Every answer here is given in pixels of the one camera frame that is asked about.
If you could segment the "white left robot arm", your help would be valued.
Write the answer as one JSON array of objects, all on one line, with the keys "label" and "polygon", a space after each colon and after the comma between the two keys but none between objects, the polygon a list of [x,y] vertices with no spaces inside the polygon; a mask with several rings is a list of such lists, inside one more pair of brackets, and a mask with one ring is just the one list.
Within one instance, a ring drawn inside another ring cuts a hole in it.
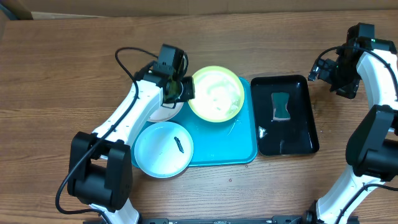
[{"label": "white left robot arm", "polygon": [[103,223],[139,223],[141,216],[129,200],[132,184],[131,147],[149,117],[164,103],[186,102],[194,97],[191,77],[181,80],[134,81],[116,111],[91,134],[72,139],[68,174],[58,189],[89,205]]}]

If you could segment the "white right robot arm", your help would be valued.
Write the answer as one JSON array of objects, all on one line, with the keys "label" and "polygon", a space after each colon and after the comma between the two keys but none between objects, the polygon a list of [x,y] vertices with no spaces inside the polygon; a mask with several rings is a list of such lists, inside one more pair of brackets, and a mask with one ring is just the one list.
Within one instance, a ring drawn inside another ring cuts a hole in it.
[{"label": "white right robot arm", "polygon": [[308,75],[331,85],[337,95],[352,99],[363,82],[369,112],[346,145],[346,168],[332,188],[315,201],[303,223],[355,223],[350,215],[376,188],[397,176],[397,49],[388,40],[358,37],[334,48],[336,60],[319,56]]}]

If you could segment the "white plate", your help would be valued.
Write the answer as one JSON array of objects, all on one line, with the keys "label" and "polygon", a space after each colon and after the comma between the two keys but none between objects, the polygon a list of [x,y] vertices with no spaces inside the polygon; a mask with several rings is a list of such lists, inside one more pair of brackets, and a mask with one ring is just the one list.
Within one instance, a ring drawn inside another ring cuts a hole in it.
[{"label": "white plate", "polygon": [[184,102],[163,104],[159,109],[151,114],[148,121],[159,123],[168,121],[176,116],[182,109]]}]

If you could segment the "yellow plate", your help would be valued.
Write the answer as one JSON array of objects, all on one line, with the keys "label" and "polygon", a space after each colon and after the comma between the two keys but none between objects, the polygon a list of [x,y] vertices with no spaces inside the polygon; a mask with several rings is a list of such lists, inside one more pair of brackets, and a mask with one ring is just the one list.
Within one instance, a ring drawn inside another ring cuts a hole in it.
[{"label": "yellow plate", "polygon": [[214,65],[199,69],[192,78],[195,97],[188,104],[199,118],[222,123],[241,111],[245,93],[243,84],[234,72]]}]

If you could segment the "green white sponge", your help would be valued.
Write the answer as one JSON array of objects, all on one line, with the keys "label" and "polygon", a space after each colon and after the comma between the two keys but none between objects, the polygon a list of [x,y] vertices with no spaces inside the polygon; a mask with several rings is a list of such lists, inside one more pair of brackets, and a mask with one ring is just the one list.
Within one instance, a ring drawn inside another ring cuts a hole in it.
[{"label": "green white sponge", "polygon": [[273,121],[288,121],[290,113],[287,109],[289,102],[289,94],[285,92],[278,92],[271,94],[272,107],[273,107]]}]

